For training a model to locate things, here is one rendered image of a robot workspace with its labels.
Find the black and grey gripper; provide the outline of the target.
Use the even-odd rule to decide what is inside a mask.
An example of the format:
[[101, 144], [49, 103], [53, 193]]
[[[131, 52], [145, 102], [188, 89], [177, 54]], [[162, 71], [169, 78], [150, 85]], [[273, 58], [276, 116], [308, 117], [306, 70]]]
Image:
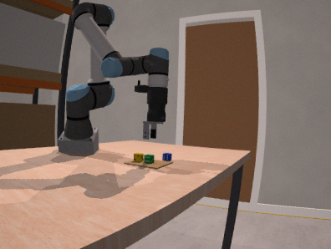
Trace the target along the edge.
[[[147, 104], [149, 106], [147, 113], [147, 121], [143, 121], [143, 139], [156, 139], [157, 124], [163, 124], [166, 121], [165, 106], [167, 104], [168, 95], [168, 76], [163, 74], [148, 75], [148, 86], [138, 85], [135, 86], [135, 92], [147, 93]], [[149, 87], [150, 86], [150, 87]], [[151, 124], [151, 130], [149, 126]]]

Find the tan flat mat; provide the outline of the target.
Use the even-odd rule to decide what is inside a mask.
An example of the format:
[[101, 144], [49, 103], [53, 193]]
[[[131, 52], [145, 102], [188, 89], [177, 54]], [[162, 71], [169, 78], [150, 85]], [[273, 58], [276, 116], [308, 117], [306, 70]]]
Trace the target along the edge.
[[[129, 164], [131, 163], [131, 164]], [[152, 168], [152, 169], [159, 169], [163, 166], [172, 164], [173, 162], [171, 161], [163, 161], [163, 160], [154, 160], [154, 163], [145, 163], [144, 161], [128, 161], [128, 162], [124, 162], [124, 164], [127, 165], [137, 165], [137, 166], [142, 166], [142, 167], [147, 167], [147, 168]]]

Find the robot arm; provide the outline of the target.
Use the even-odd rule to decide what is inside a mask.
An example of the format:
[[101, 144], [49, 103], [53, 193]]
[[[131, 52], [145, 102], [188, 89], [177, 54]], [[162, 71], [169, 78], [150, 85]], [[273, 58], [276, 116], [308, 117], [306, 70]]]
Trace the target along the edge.
[[169, 51], [165, 48], [153, 48], [146, 56], [122, 57], [106, 37], [115, 20], [115, 12], [110, 6], [81, 3], [74, 8], [71, 19], [89, 43], [90, 80], [88, 84], [77, 84], [66, 91], [64, 136], [83, 140], [93, 135], [89, 111], [104, 108], [114, 100], [115, 89], [109, 85], [108, 78], [138, 74], [168, 76], [170, 60]]

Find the blue die with white pips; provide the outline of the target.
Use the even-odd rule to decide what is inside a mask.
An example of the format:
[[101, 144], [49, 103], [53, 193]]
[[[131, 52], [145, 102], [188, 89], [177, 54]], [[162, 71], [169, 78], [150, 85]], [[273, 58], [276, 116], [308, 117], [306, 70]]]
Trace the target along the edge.
[[172, 153], [164, 153], [162, 156], [162, 160], [170, 161], [172, 157]]

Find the green die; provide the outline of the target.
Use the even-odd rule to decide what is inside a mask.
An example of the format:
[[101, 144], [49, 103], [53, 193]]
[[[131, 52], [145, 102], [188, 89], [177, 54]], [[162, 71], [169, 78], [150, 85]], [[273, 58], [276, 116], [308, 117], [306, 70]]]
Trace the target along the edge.
[[154, 163], [155, 156], [154, 155], [144, 155], [145, 163]]

